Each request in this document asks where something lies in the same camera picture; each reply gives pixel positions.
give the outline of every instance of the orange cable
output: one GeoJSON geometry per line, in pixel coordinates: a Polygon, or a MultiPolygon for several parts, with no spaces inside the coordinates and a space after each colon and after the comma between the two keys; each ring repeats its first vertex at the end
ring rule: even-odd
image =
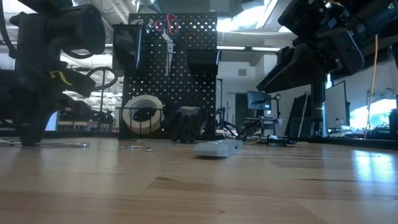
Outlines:
{"type": "Polygon", "coordinates": [[[368,128],[370,129],[371,128],[371,121],[370,121],[370,114],[371,114],[371,107],[372,107],[372,101],[373,101],[373,91],[374,91],[374,80],[376,79],[376,67],[377,67],[377,51],[379,50],[379,46],[378,46],[378,44],[379,44],[379,36],[378,35],[376,35],[375,37],[374,37],[374,41],[375,41],[375,43],[374,43],[374,68],[373,68],[373,81],[372,81],[372,91],[371,91],[371,102],[370,102],[370,104],[369,104],[369,111],[368,111],[368,113],[369,113],[369,116],[368,116],[368,122],[366,123],[366,130],[365,130],[365,139],[366,139],[366,136],[368,135],[368,128]]]}

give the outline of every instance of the wooden table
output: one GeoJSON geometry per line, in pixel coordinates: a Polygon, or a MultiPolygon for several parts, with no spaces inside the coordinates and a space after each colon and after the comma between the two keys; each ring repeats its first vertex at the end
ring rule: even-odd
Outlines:
{"type": "Polygon", "coordinates": [[[398,223],[398,151],[245,146],[201,159],[169,141],[60,141],[91,147],[1,148],[1,223],[398,223]]]}

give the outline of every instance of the white device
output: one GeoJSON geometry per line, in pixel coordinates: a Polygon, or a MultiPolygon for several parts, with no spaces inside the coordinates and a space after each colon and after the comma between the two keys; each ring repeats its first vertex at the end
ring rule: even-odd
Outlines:
{"type": "Polygon", "coordinates": [[[229,157],[243,148],[241,140],[225,139],[197,144],[193,152],[197,156],[229,157]]]}

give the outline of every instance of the black glove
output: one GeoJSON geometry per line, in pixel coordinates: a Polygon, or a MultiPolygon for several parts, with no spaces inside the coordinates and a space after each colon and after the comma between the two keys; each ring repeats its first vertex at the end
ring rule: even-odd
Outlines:
{"type": "Polygon", "coordinates": [[[200,107],[182,106],[175,110],[170,115],[170,139],[173,142],[194,143],[201,135],[204,115],[200,107]]]}

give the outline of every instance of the black panel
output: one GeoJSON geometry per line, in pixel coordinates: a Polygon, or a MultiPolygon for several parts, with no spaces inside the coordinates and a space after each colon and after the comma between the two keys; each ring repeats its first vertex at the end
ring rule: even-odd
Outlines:
{"type": "MultiPolygon", "coordinates": [[[[216,76],[209,72],[190,72],[187,65],[187,51],[191,49],[217,49],[217,15],[176,14],[180,23],[179,35],[174,40],[171,71],[165,75],[167,44],[162,36],[152,30],[144,34],[140,58],[146,64],[142,70],[125,69],[123,103],[139,95],[153,95],[164,104],[164,113],[178,106],[201,106],[208,112],[206,130],[209,135],[215,133],[216,76]]],[[[152,19],[164,20],[165,14],[131,14],[129,21],[152,19]]],[[[157,138],[166,139],[169,133],[164,124],[152,134],[136,134],[121,119],[120,138],[157,138]]]]}

